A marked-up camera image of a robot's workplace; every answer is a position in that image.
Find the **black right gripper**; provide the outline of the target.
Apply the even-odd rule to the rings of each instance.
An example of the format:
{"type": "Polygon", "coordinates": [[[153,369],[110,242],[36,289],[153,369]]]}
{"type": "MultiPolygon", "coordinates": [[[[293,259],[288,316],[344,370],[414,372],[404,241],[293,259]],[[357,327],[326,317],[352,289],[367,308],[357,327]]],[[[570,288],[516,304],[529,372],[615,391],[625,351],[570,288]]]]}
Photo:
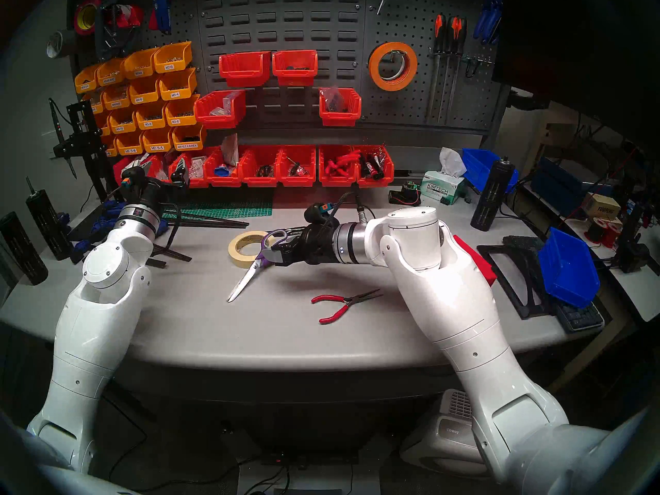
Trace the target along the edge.
{"type": "Polygon", "coordinates": [[[281,229],[282,244],[294,242],[302,235],[302,249],[297,245],[274,245],[265,249],[265,259],[280,267],[303,261],[308,265],[340,263],[333,239],[336,229],[322,224],[310,224],[305,229],[281,229]]]}

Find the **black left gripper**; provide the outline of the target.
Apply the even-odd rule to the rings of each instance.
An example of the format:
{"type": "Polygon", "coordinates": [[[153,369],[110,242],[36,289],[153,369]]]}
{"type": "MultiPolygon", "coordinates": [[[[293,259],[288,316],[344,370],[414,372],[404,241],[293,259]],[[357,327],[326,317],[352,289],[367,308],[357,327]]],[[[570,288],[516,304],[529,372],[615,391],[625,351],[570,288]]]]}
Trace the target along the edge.
{"type": "MultiPolygon", "coordinates": [[[[126,170],[142,168],[147,158],[136,158],[127,166],[126,170]]],[[[179,203],[189,192],[187,179],[187,163],[180,157],[174,165],[170,181],[143,176],[140,181],[141,203],[179,203]]]]}

